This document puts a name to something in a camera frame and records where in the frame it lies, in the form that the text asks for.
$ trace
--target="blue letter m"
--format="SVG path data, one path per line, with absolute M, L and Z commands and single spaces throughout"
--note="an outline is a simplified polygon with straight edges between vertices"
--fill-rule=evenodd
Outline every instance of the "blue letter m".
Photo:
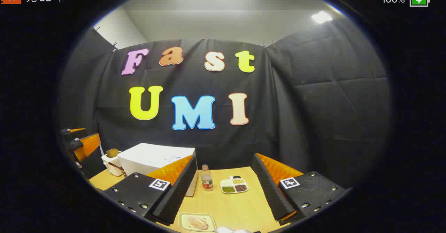
M 200 122 L 198 123 L 197 128 L 215 128 L 215 123 L 212 122 L 212 103 L 214 103 L 214 101 L 214 97 L 204 95 L 199 98 L 195 109 L 192 109 L 191 104 L 185 96 L 172 97 L 172 102 L 175 104 L 175 124 L 172 128 L 174 130 L 185 130 L 186 125 L 183 123 L 183 117 L 191 129 L 195 127 L 199 117 Z

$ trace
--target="black curtain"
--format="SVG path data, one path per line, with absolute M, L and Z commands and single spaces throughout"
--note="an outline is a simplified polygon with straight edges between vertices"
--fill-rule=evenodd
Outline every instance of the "black curtain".
M 169 47 L 183 48 L 183 62 L 159 65 Z M 136 71 L 121 75 L 127 53 L 148 48 Z M 238 68 L 237 52 L 248 50 L 252 73 Z M 225 69 L 204 67 L 207 52 L 225 55 Z M 91 59 L 67 78 L 78 95 L 78 126 L 99 133 L 104 150 L 126 150 L 140 142 L 194 147 L 198 164 L 211 169 L 249 166 L 253 153 L 299 171 L 319 171 L 350 187 L 379 159 L 390 118 L 389 87 L 372 45 L 345 21 L 295 33 L 269 47 L 215 39 L 180 39 L 139 44 Z M 144 87 L 141 107 L 150 108 L 148 88 L 160 85 L 158 115 L 138 120 L 130 113 L 131 87 Z M 246 93 L 249 123 L 230 124 L 230 93 Z M 73 92 L 62 91 L 73 100 Z M 173 96 L 194 107 L 203 95 L 215 97 L 216 127 L 176 131 Z
M 346 18 L 294 33 L 274 47 L 291 57 L 282 82 L 295 94 L 315 170 L 352 186 L 379 163 L 392 119 L 379 50 Z
M 91 88 L 100 77 L 92 77 L 92 71 L 100 70 L 97 61 L 114 50 L 105 38 L 90 28 L 80 39 L 61 75 L 59 97 L 59 122 L 61 128 L 87 128 L 93 133 L 92 106 L 95 94 Z

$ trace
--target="green beans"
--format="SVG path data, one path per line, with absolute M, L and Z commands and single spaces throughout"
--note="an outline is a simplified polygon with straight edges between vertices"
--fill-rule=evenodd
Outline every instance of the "green beans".
M 225 193 L 234 193 L 236 190 L 234 187 L 222 187 L 223 192 Z

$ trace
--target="yellow letter u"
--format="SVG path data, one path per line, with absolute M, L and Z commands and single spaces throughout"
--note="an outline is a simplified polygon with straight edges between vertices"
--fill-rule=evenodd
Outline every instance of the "yellow letter u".
M 148 111 L 142 111 L 141 109 L 141 95 L 144 90 L 143 87 L 130 88 L 130 112 L 138 120 L 151 120 L 158 114 L 160 93 L 163 88 L 159 85 L 154 85 L 148 88 L 148 91 L 151 93 L 150 109 Z

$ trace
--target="table surface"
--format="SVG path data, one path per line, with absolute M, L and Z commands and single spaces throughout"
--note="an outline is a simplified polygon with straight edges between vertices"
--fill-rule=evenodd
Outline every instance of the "table surface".
M 185 196 L 183 203 L 175 218 L 175 222 L 169 227 L 171 230 L 184 233 L 197 233 L 198 231 L 186 230 L 179 225 L 178 215 L 182 212 L 210 214 L 214 218 L 216 227 L 228 227 L 233 230 L 248 230 L 250 232 L 261 231 L 266 233 L 285 227 L 288 224 L 280 226 L 274 220 L 263 189 L 257 178 L 257 175 L 251 167 L 243 167 L 227 170 L 211 170 L 214 182 L 214 190 L 205 191 L 201 184 L 200 171 L 193 197 Z M 229 179 L 229 176 L 240 176 L 249 187 L 248 191 L 237 194 L 225 194 L 220 189 L 220 181 Z M 90 179 L 94 187 L 105 190 L 110 188 L 124 176 L 114 176 L 104 170 Z

